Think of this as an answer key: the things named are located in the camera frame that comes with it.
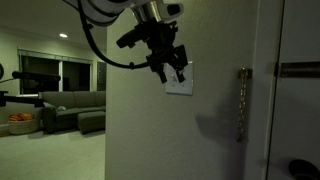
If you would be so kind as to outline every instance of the light switch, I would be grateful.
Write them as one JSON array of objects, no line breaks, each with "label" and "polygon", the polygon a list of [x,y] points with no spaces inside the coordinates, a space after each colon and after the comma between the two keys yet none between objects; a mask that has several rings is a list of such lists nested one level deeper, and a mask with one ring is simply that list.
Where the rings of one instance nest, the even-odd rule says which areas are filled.
[{"label": "light switch", "polygon": [[193,62],[190,61],[184,68],[185,80],[179,83],[176,71],[168,64],[166,64],[166,92],[168,94],[191,95],[193,91]]}]

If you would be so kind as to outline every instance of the recessed light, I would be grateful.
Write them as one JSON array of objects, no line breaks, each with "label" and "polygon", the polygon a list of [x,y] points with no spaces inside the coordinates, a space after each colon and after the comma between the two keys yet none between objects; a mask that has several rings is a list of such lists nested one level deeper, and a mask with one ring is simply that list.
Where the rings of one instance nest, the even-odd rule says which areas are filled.
[{"label": "recessed light", "polygon": [[64,33],[60,33],[59,36],[62,37],[62,38],[67,38],[68,37],[68,35],[66,35]]}]

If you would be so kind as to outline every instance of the gray sofa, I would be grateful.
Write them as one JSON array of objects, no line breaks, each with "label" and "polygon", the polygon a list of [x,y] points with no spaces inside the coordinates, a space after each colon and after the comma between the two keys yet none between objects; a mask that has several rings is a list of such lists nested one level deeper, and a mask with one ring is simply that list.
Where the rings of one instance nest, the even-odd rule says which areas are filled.
[{"label": "gray sofa", "polygon": [[42,92],[40,97],[45,102],[41,119],[48,133],[77,128],[80,113],[106,111],[105,91]]}]

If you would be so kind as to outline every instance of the door chain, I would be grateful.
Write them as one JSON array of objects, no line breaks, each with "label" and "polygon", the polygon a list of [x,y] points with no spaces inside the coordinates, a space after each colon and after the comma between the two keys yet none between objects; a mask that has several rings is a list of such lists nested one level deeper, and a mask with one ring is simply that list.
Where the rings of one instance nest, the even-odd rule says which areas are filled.
[{"label": "door chain", "polygon": [[244,136],[245,129],[245,110],[246,110],[246,96],[248,88],[248,79],[252,77],[252,69],[242,68],[239,70],[239,79],[241,79],[241,89],[240,89],[240,103],[239,103],[239,114],[238,114],[238,132],[237,132],[237,142],[241,142]]}]

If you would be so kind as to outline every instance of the door frame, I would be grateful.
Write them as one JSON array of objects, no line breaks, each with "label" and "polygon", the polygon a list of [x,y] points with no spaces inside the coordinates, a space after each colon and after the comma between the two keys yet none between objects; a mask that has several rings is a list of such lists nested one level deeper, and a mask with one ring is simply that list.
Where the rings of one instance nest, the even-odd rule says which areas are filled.
[{"label": "door frame", "polygon": [[285,0],[259,0],[244,180],[266,180]]}]

